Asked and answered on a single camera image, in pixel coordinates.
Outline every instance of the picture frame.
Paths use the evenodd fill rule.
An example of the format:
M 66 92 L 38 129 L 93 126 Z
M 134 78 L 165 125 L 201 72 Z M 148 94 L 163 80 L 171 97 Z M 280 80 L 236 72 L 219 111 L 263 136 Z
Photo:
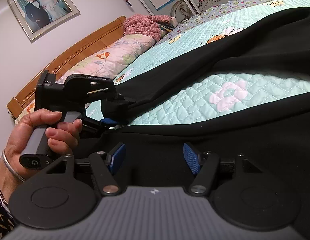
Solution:
M 31 42 L 80 14 L 71 0 L 7 0 Z

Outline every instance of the groom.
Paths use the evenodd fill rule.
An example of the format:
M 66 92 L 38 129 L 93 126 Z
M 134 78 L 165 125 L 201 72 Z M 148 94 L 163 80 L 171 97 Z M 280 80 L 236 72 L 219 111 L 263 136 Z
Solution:
M 39 28 L 43 28 L 50 23 L 45 6 L 41 6 L 38 0 L 29 0 L 29 3 L 25 6 L 25 10 L 28 18 L 34 23 L 37 23 Z

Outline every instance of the round black disc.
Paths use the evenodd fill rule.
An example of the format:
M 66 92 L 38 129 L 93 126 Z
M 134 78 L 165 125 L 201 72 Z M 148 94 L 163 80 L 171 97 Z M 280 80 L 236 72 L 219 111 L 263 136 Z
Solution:
M 20 223 L 42 229 L 72 225 L 85 218 L 96 203 L 92 188 L 71 176 L 50 174 L 18 187 L 9 208 Z
M 299 196 L 266 174 L 250 174 L 221 185 L 214 194 L 216 211 L 228 222 L 257 231 L 292 223 L 300 211 Z

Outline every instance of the hand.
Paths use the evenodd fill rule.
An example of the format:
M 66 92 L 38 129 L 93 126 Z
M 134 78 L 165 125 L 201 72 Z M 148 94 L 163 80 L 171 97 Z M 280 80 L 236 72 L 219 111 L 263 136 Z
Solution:
M 61 112 L 51 112 L 40 109 L 25 115 L 13 129 L 8 139 L 5 154 L 12 168 L 24 179 L 29 179 L 38 171 L 26 169 L 19 163 L 21 152 L 25 149 L 34 127 L 42 124 L 54 124 L 61 119 Z M 48 146 L 56 153 L 72 154 L 72 149 L 78 145 L 79 133 L 82 130 L 82 121 L 77 119 L 74 123 L 60 122 L 57 129 L 49 127 L 46 129 Z M 6 168 L 0 159 L 0 189 L 6 201 L 11 193 L 21 182 L 16 179 Z

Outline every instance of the bride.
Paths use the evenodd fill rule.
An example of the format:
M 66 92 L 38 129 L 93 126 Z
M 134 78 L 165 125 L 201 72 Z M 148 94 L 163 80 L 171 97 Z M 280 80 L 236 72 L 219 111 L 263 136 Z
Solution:
M 68 12 L 66 12 L 63 8 L 61 8 L 58 5 L 57 0 L 39 0 L 39 1 L 42 7 L 50 13 L 51 19 L 53 21 L 68 14 Z

